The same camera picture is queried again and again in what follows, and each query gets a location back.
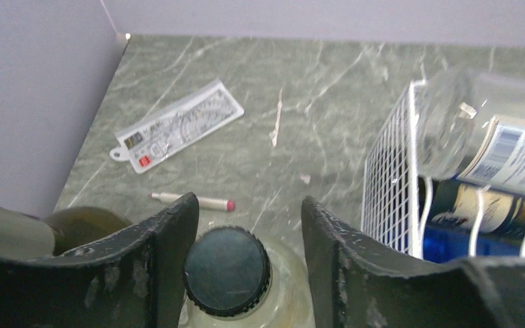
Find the wire basket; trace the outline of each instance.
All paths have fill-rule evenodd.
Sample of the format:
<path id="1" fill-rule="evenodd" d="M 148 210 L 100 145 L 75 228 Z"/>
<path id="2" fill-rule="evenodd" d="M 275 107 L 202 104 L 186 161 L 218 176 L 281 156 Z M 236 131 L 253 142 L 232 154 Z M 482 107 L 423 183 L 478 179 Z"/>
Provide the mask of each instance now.
<path id="1" fill-rule="evenodd" d="M 423 236 L 429 213 L 431 178 L 425 181 L 425 202 L 418 199 L 416 123 L 419 95 L 426 81 L 412 81 L 402 92 L 371 148 L 364 168 L 361 231 L 399 252 L 423 258 Z M 476 192 L 477 212 L 468 246 L 476 255 L 476 243 L 484 213 L 484 186 Z M 525 234 L 520 247 L 525 257 Z"/>

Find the marble surface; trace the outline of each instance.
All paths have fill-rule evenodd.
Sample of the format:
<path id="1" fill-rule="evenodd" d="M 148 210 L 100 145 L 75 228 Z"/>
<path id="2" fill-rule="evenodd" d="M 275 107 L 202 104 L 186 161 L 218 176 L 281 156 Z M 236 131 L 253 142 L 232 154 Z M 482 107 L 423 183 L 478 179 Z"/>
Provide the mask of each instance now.
<path id="1" fill-rule="evenodd" d="M 139 221 L 164 206 L 149 192 L 230 198 L 237 209 L 202 211 L 199 233 L 244 226 L 303 256 L 304 196 L 358 227 L 364 158 L 399 94 L 456 64 L 525 77 L 525 49 L 134 35 L 57 209 L 100 206 Z M 145 174 L 110 159 L 115 131 L 216 78 L 242 118 Z"/>

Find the blue object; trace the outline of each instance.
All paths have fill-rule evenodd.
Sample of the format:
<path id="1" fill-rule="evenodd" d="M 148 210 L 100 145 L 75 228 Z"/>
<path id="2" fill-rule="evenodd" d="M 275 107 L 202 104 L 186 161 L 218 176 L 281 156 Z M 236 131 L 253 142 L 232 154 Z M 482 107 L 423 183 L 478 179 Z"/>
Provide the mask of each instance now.
<path id="1" fill-rule="evenodd" d="M 426 227 L 424 233 L 424 259 L 444 263 L 468 256 L 469 232 L 453 228 Z M 485 236 L 478 236 L 478 256 L 518 256 L 520 243 L 512 245 Z"/>

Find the bottle cap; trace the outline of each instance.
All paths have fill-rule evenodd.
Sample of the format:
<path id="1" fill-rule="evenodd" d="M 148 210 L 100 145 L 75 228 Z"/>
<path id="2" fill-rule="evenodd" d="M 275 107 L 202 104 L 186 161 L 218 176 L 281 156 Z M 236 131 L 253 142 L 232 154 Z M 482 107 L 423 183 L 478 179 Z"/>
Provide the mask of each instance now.
<path id="1" fill-rule="evenodd" d="M 202 311 L 213 316 L 248 312 L 264 297 L 271 263 L 263 244 L 242 228 L 215 228 L 186 255 L 184 285 Z"/>

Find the white wall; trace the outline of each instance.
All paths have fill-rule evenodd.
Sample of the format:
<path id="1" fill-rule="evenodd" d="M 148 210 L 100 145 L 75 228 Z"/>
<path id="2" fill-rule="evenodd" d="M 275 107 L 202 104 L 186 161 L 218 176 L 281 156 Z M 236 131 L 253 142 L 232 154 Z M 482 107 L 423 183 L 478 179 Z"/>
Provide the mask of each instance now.
<path id="1" fill-rule="evenodd" d="M 525 0 L 108 0 L 118 31 L 525 46 Z"/>
<path id="2" fill-rule="evenodd" d="M 0 206 L 53 210 L 124 48 L 100 1 L 0 0 Z"/>

